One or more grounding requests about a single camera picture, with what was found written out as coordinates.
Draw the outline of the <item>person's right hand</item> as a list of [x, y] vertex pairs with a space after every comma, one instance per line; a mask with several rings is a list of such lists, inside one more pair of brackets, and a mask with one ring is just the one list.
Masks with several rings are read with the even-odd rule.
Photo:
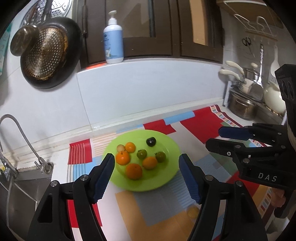
[[271, 189], [271, 205], [275, 208], [282, 207], [286, 201], [285, 191], [272, 188]]

